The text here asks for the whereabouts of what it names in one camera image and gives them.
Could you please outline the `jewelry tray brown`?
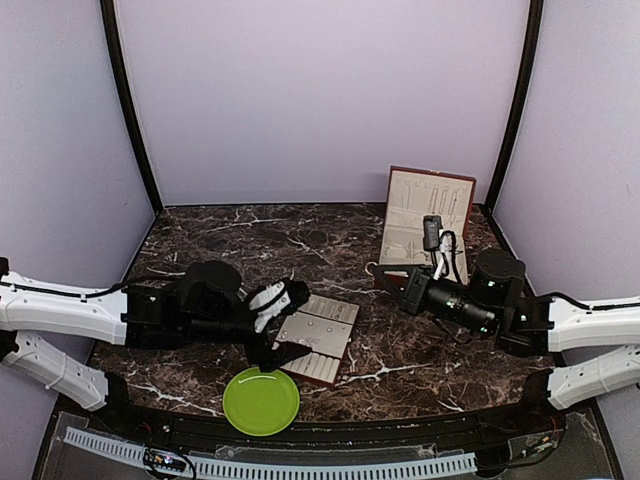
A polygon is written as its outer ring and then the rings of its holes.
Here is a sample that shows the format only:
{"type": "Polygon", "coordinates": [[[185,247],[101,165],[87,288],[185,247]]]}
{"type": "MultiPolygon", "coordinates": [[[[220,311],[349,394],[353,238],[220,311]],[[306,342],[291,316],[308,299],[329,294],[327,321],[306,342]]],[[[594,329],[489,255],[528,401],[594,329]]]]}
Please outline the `jewelry tray brown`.
{"type": "Polygon", "coordinates": [[[353,303],[312,295],[288,316],[276,337],[279,343],[311,348],[306,356],[288,362],[281,370],[311,382],[333,386],[346,354],[360,307],[353,303]]]}

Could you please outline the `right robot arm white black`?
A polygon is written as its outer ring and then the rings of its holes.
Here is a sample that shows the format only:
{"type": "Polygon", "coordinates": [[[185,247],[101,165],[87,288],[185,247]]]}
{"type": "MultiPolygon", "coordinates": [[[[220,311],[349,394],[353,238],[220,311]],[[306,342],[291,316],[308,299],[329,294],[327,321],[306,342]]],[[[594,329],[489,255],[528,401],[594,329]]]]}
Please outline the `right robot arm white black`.
{"type": "Polygon", "coordinates": [[[578,301],[561,292],[526,296],[525,271],[522,261],[495,248],[478,254],[466,284],[427,265],[370,268],[403,312],[427,312],[490,336],[496,348],[515,357],[610,347],[590,360],[527,377],[524,401],[511,410],[510,424],[530,434],[547,420],[549,405],[564,410],[639,382],[639,299],[578,301]]]}

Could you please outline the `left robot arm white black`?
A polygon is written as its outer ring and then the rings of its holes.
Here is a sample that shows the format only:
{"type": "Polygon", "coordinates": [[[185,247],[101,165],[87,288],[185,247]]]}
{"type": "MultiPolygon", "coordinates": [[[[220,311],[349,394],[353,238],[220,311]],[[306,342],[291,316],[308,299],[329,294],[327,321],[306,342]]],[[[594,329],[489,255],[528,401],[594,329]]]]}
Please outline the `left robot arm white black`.
{"type": "Polygon", "coordinates": [[[1,363],[88,411],[120,436],[141,427],[127,403],[126,382],[92,369],[42,338],[84,337],[138,350],[240,344],[250,364],[271,372],[311,353],[297,342],[273,342],[268,323],[296,313],[310,298],[303,281],[283,278],[245,293],[240,273],[222,261],[191,264],[181,275],[147,275],[89,289],[27,278],[1,261],[1,363]]]}

